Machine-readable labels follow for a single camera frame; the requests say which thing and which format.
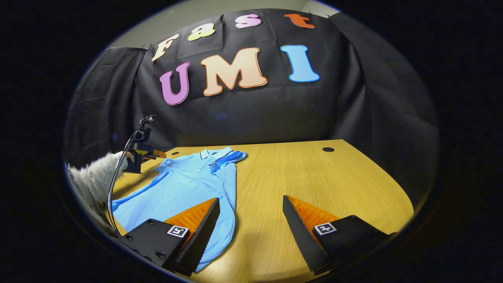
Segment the blue letter i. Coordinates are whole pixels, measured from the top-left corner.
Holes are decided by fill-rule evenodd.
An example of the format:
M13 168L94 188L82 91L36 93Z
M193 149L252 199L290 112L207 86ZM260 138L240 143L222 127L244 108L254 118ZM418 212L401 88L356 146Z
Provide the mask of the blue letter i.
M307 58L307 47L304 45L285 45L280 49L290 58L293 69L293 73L289 76L291 81L306 83L319 80L319 75L313 71Z

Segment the black cloth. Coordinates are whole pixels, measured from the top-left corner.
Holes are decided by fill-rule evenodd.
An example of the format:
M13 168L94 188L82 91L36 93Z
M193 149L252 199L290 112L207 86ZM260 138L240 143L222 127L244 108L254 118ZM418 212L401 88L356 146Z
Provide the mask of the black cloth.
M108 48L90 66L68 107L62 149L66 163L81 168L124 149L134 131L131 102L144 54L145 49Z
M234 20L247 14L257 14L262 23L236 28ZM315 28L294 25L286 14L307 17ZM214 34L187 40L194 28L207 23L214 24ZM177 33L179 38L152 62L157 45ZM289 80L292 66L280 50L284 45L307 46L320 79ZM249 47L260 49L257 58L267 84L241 88L236 83L229 90L219 81L223 91L204 96L206 68L201 60L219 54L232 63L239 50ZM64 150L75 166L122 150L139 120L155 114L157 119L148 125L148 144L164 151L344 139L393 177L414 207L435 179L438 128L424 85L393 47L343 13L328 19L283 9L228 13L159 34L147 50L106 50L98 61L77 88L65 128L70 135ZM190 91L185 101L171 106L163 99L159 77L172 71L177 93L175 69L184 62L190 62Z

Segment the wooden table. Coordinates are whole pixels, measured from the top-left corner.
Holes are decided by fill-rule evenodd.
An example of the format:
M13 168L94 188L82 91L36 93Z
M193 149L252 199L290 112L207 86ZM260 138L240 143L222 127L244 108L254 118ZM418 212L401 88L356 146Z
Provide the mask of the wooden table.
M225 146L186 147L168 158ZM333 148L326 152L325 147ZM197 282L305 282L309 271L283 215L289 195L338 217L357 215L379 230L399 231L413 209L402 188L379 166L343 140L234 145L248 157L236 164L237 202L234 238L223 254L199 273ZM142 175L124 173L114 199L147 185L163 159L142 165ZM126 232L119 228L122 235Z

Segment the light blue polo shirt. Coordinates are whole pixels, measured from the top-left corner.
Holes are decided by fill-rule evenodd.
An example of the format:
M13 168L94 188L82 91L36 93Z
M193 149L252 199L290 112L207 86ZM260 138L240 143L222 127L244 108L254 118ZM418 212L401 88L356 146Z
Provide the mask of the light blue polo shirt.
M112 201L114 216L129 232L147 219L165 221L218 197L220 216L196 269L199 272L219 256L232 239L236 209L235 162L245 157L245 152L226 147L165 159L154 169L160 173L148 185L125 198Z

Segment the polo shirt collar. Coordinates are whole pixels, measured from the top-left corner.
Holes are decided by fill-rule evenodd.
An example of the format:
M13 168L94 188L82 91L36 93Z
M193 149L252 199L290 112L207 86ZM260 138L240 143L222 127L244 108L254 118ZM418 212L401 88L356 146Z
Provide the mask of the polo shirt collar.
M200 152L199 155L201 156L201 159L205 159L208 156L211 156L215 159L220 159L220 158L226 156L227 154L229 154L230 152L232 152L232 149L230 147L226 147L224 149L215 150L215 151L203 150Z

